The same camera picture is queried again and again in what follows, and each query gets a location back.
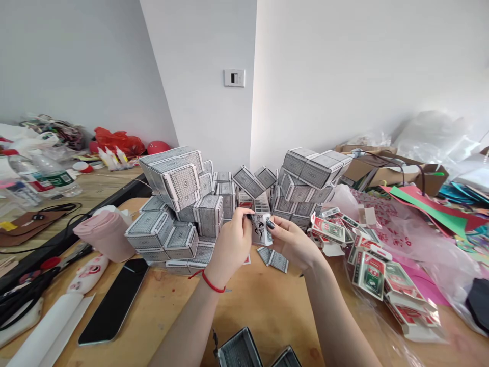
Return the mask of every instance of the wooden table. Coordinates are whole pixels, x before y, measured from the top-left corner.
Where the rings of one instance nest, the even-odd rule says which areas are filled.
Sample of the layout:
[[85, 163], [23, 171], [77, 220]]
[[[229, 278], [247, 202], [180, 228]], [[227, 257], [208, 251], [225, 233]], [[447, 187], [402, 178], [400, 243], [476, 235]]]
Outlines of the wooden table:
[[[135, 212], [144, 202], [142, 198], [131, 199], [120, 209]], [[94, 256], [96, 253], [81, 259], [55, 280], [45, 293], [44, 314], [65, 292], [76, 269]], [[427, 367], [488, 364], [488, 340], [470, 330], [451, 308], [440, 306], [442, 325], [449, 344], [410, 342], [389, 328], [388, 324], [391, 324], [400, 332], [395, 319], [382, 304], [379, 313], [387, 323], [360, 301], [346, 278], [342, 258], [328, 258], [328, 262], [335, 272], [350, 311], [384, 366], [408, 366], [406, 360], [399, 357], [394, 349], [402, 350], [403, 343]], [[146, 366], [199, 281], [151, 268], [118, 337], [111, 343], [79, 347], [78, 337], [121, 268], [122, 264], [111, 263], [95, 288], [88, 293], [95, 294], [95, 298], [55, 366]], [[252, 247], [251, 264], [242, 266], [229, 281], [227, 289], [232, 291], [220, 295], [212, 325], [218, 335], [219, 346], [241, 328], [248, 326], [264, 366], [270, 365], [287, 344], [292, 345], [304, 367], [322, 366], [321, 349], [304, 278], [299, 278], [299, 275], [299, 269], [292, 264], [287, 274], [266, 267], [256, 248]], [[11, 358], [29, 334], [26, 332], [0, 349], [0, 358]], [[203, 366], [216, 365], [213, 350], [210, 335]]]
[[[67, 215], [64, 218], [61, 218], [60, 220], [57, 220], [45, 230], [31, 237], [28, 241], [25, 241], [23, 244], [15, 247], [1, 248], [2, 251], [22, 251], [38, 248], [55, 234], [64, 230], [66, 224], [73, 216], [81, 213], [87, 213], [91, 209], [95, 208], [103, 200], [107, 199], [121, 187], [129, 183], [133, 178], [136, 178], [142, 174], [143, 170], [140, 167], [134, 167], [130, 170], [109, 172], [108, 168], [102, 168], [95, 170], [92, 173], [93, 174], [80, 175], [76, 179], [76, 182], [83, 189], [83, 192], [80, 195], [74, 197], [63, 197], [59, 200], [44, 199], [44, 201], [39, 205], [39, 209], [42, 209], [53, 205], [79, 202], [83, 205], [79, 210]], [[29, 252], [17, 254], [15, 257], [16, 260], [21, 260], [27, 255], [29, 255]], [[0, 260], [5, 257], [10, 257], [10, 255], [0, 254]]]

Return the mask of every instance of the green paper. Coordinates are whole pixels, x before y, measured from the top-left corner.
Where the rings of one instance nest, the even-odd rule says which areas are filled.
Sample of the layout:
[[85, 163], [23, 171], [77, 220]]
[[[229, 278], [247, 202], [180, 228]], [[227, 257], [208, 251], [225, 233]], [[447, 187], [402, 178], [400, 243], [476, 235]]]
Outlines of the green paper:
[[467, 240], [467, 236], [465, 234], [465, 227], [467, 225], [467, 219], [456, 217], [450, 214], [439, 212], [436, 209], [433, 209], [431, 206], [426, 205], [422, 201], [412, 197], [410, 194], [405, 193], [398, 187], [393, 187], [390, 191], [392, 195], [397, 196], [398, 198], [407, 201], [408, 203], [417, 206], [420, 209], [423, 209], [445, 227], [453, 231], [455, 234], [462, 237], [464, 240]]

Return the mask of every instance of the wall switch plate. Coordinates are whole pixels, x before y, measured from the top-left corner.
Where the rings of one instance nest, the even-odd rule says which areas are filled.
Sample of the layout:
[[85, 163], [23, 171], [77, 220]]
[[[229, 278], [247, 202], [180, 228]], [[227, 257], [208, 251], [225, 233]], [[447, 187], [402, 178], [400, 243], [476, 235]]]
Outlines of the wall switch plate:
[[224, 70], [224, 85], [227, 87], [244, 87], [245, 71], [236, 69]]

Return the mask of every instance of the black phone screen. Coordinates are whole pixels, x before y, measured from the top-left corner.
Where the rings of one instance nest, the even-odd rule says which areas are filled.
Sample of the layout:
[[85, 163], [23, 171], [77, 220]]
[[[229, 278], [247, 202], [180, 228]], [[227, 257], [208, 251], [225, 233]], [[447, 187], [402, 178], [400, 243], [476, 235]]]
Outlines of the black phone screen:
[[79, 345], [109, 342], [116, 337], [147, 271], [144, 259], [129, 260], [124, 264], [81, 333]]

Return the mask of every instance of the pink tumbler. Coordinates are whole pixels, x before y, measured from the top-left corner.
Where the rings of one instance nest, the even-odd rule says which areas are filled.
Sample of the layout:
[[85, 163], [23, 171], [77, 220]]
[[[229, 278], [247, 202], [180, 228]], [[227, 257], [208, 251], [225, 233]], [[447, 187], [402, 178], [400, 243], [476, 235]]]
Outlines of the pink tumbler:
[[103, 211], [81, 222], [73, 232], [102, 255], [107, 256], [110, 261], [121, 263], [136, 253], [124, 237], [127, 229], [127, 224], [118, 213]]

